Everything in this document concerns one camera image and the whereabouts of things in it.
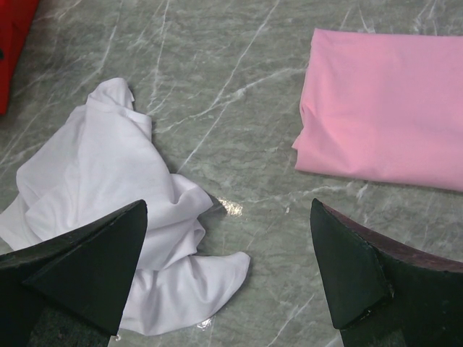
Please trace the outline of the folded pink t-shirt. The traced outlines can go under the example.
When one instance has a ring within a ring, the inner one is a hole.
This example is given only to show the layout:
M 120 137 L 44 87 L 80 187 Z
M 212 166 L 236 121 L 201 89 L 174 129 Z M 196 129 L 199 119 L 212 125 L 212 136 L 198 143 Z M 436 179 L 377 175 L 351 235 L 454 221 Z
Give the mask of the folded pink t-shirt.
M 462 190 L 462 38 L 317 29 L 296 169 Z

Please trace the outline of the red plastic bin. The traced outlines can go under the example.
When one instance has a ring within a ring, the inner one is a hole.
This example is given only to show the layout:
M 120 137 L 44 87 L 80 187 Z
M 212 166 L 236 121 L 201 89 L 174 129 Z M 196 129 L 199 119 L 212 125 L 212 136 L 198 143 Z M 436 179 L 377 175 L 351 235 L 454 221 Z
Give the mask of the red plastic bin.
M 1 0 L 1 115 L 7 111 L 10 82 L 39 0 Z

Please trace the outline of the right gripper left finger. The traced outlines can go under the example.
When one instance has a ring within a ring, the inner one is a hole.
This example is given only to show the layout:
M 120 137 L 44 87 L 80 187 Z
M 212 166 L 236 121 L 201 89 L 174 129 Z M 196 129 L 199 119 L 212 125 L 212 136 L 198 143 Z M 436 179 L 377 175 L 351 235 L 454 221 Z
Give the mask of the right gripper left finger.
M 118 333 L 147 229 L 138 200 L 1 256 L 2 346 L 107 346 Z

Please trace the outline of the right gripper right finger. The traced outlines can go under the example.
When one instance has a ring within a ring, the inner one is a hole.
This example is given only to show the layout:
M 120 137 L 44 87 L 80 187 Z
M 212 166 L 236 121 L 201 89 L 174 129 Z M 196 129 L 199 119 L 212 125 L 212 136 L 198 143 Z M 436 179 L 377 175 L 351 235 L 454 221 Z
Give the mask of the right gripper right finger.
M 462 263 L 366 228 L 314 199 L 310 228 L 345 346 L 461 346 Z

